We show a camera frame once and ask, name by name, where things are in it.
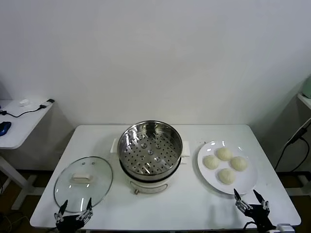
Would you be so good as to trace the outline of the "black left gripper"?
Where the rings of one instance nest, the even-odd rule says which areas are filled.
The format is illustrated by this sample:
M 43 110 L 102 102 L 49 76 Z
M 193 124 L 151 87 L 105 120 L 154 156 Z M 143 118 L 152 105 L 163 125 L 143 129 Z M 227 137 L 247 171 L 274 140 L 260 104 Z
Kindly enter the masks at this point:
M 67 204 L 68 200 L 60 206 L 58 213 L 54 213 L 55 225 L 60 233 L 75 233 L 93 216 L 92 198 L 89 198 L 86 209 L 80 215 L 64 216 Z

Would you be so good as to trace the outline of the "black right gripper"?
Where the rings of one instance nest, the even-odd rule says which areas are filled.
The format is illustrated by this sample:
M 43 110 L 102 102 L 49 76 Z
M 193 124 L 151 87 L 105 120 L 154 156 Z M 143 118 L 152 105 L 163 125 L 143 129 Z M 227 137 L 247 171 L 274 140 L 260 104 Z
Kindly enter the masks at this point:
M 269 230 L 275 230 L 276 226 L 274 226 L 268 218 L 270 213 L 269 201 L 265 200 L 255 189 L 253 192 L 261 205 L 249 205 L 241 199 L 237 190 L 234 189 L 235 205 L 245 216 L 253 219 L 253 221 L 245 224 L 244 229 L 246 229 L 248 225 L 254 224 L 259 233 L 267 233 Z

